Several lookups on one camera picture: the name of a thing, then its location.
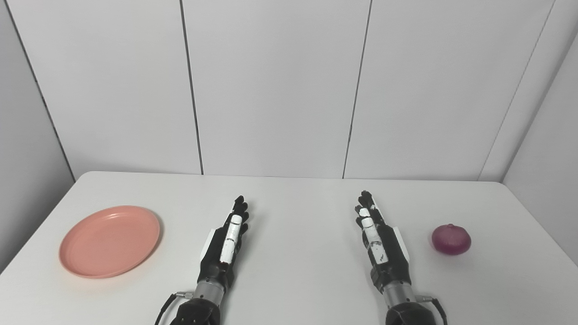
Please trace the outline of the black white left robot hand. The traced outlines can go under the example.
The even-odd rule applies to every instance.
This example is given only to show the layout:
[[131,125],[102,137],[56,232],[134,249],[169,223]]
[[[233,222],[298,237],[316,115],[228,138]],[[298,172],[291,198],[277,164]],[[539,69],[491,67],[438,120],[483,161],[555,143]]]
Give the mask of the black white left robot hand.
[[200,261],[197,281],[208,280],[229,290],[235,280],[234,265],[242,246],[242,237],[248,230],[248,203],[240,195],[233,204],[222,227],[213,231],[204,256]]

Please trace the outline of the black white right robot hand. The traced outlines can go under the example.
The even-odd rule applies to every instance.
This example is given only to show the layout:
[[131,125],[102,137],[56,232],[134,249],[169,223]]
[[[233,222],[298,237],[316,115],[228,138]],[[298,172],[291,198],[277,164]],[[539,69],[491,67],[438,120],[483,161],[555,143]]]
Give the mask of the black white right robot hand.
[[391,283],[411,285],[409,261],[396,229],[386,224],[373,195],[363,190],[355,207],[356,224],[361,228],[364,247],[372,269],[370,278],[380,293]]

